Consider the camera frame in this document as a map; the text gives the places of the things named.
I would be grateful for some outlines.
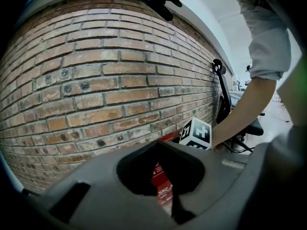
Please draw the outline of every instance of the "black chair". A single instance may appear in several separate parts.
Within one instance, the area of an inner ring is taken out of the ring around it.
[[[226,73],[226,68],[223,67],[222,62],[219,59],[213,60],[213,71],[217,74],[220,80],[221,88],[223,96],[220,96],[221,100],[221,108],[217,115],[216,122],[219,124],[221,123],[231,112],[231,98],[227,87],[227,82],[224,74]],[[229,140],[231,142],[231,147],[229,147],[225,142],[223,144],[231,151],[231,152],[243,152],[246,150],[251,151],[244,141],[244,136],[246,134],[251,134],[255,136],[262,136],[263,135],[263,128],[256,118],[254,122],[252,122],[249,126],[243,129],[241,132],[236,134],[235,136],[231,137]],[[238,151],[234,149],[234,145],[238,144],[244,148],[243,151]]]

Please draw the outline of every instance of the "gray shirt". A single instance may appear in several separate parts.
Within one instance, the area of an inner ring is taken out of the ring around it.
[[[279,80],[291,65],[286,25],[265,0],[237,1],[252,36],[250,78]]]

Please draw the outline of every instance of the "hole in brick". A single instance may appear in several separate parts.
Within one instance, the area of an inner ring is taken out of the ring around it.
[[[98,140],[97,141],[97,145],[100,146],[100,147],[104,146],[105,144],[106,143],[103,140]]]
[[[80,135],[79,135],[78,132],[72,132],[71,136],[72,136],[73,138],[75,138],[75,139],[77,139],[77,138],[80,137]]]
[[[117,140],[123,140],[123,139],[124,139],[124,137],[122,135],[117,136]]]
[[[62,139],[62,141],[67,141],[68,137],[67,137],[66,134],[61,134],[61,139]]]
[[[68,69],[64,69],[64,70],[62,71],[62,73],[61,73],[62,76],[63,76],[63,77],[67,77],[67,76],[68,76],[68,71],[69,71]]]
[[[88,90],[90,87],[89,83],[88,82],[82,82],[81,83],[81,89],[83,90]]]
[[[46,84],[51,84],[51,75],[45,76],[45,82]]]
[[[66,92],[66,93],[71,92],[71,85],[70,84],[67,84],[67,85],[64,86],[64,92]]]

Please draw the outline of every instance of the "white wall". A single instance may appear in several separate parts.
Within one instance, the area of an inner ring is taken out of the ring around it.
[[[240,6],[236,0],[203,0],[212,11],[220,24],[223,33],[230,45],[230,55],[232,56],[233,70],[238,76],[241,85],[250,80],[249,73],[245,72],[246,66],[251,64],[248,46],[252,40],[250,31],[246,26],[243,16],[240,14]],[[290,33],[290,43],[292,61],[290,70],[284,74],[283,78],[277,82],[277,88],[289,76],[301,57],[301,50],[296,40]]]

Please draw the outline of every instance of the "person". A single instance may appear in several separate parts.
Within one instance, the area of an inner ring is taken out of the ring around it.
[[[251,81],[240,101],[221,123],[212,129],[212,147],[233,137],[269,104],[276,82],[291,64],[291,46],[286,25],[266,0],[237,0],[250,29],[252,42]]]

